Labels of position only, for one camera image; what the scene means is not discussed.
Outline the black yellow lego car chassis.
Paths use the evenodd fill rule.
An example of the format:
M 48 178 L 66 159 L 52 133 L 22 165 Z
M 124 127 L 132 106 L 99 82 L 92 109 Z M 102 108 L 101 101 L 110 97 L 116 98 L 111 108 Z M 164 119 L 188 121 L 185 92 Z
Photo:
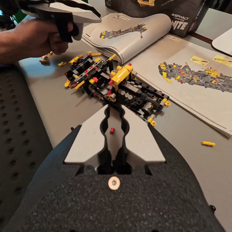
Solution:
M 65 88 L 80 89 L 90 97 L 103 100 L 119 112 L 123 105 L 147 124 L 156 126 L 155 113 L 169 107 L 169 96 L 139 78 L 132 64 L 113 68 L 114 54 L 107 60 L 79 55 L 65 73 Z

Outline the white rounded pad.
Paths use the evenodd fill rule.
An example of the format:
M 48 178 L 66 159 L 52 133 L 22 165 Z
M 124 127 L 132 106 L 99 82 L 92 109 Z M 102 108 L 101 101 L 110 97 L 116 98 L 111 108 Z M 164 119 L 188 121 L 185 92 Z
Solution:
M 232 28 L 212 41 L 212 47 L 224 54 L 232 56 Z

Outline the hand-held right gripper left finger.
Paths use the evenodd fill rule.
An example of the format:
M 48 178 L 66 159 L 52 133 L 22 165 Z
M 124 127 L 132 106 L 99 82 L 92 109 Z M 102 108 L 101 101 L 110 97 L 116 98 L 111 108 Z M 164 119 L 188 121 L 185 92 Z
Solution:
M 67 153 L 65 164 L 91 165 L 99 174 L 112 174 L 112 156 L 108 150 L 107 137 L 110 106 L 107 104 L 87 119 Z

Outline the lego set cardboard box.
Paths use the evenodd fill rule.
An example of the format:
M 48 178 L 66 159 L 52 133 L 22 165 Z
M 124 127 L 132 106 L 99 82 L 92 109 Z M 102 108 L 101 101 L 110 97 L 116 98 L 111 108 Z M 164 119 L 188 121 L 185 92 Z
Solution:
M 105 6 L 134 18 L 155 14 L 170 17 L 170 32 L 185 37 L 195 32 L 213 0 L 105 0 Z

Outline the pile of yellow lego pieces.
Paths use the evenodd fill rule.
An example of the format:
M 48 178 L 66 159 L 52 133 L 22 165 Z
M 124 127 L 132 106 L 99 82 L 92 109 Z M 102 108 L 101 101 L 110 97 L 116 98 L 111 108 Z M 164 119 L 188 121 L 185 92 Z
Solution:
M 53 55 L 53 51 L 49 52 L 48 54 L 45 54 L 44 56 L 41 56 L 39 62 L 42 64 L 42 65 L 45 65 L 45 66 L 50 66 L 50 56 Z M 67 63 L 66 62 L 60 62 L 58 63 L 58 66 L 59 67 L 63 67 L 65 66 Z

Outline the person's left hand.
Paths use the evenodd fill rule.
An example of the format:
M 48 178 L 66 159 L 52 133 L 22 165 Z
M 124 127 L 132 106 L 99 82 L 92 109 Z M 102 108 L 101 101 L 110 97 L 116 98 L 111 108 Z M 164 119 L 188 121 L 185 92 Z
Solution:
M 26 58 L 38 58 L 53 52 L 60 55 L 67 51 L 68 42 L 60 38 L 57 26 L 53 22 L 30 19 L 21 22 L 13 30 L 17 61 Z

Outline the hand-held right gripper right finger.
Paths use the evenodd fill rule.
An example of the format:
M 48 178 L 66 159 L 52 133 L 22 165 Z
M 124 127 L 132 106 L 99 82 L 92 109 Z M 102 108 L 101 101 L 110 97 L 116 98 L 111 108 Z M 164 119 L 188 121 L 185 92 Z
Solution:
M 154 128 L 123 105 L 119 113 L 124 135 L 115 157 L 115 172 L 131 174 L 138 166 L 165 163 L 166 159 L 152 134 Z

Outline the open lego instruction booklet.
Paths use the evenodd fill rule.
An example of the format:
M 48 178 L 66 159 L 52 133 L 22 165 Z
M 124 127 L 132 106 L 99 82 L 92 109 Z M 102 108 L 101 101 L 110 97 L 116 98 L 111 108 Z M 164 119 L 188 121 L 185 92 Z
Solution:
M 132 18 L 111 13 L 83 29 L 82 41 L 139 77 L 221 133 L 232 136 L 232 58 L 168 32 L 165 14 Z

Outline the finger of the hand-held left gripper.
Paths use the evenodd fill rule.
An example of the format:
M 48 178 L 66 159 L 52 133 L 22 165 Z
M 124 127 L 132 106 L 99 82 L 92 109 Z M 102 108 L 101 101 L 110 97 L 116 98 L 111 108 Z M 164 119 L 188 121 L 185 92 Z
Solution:
M 72 13 L 74 23 L 100 23 L 102 21 L 100 16 L 95 15 L 90 10 L 70 7 L 59 2 L 51 3 L 50 7 L 56 10 L 63 10 Z
M 91 11 L 97 17 L 101 17 L 101 14 L 93 6 L 81 0 L 54 0 L 54 8 L 58 6 L 58 3 L 65 6 L 59 9 L 71 10 L 71 12 Z

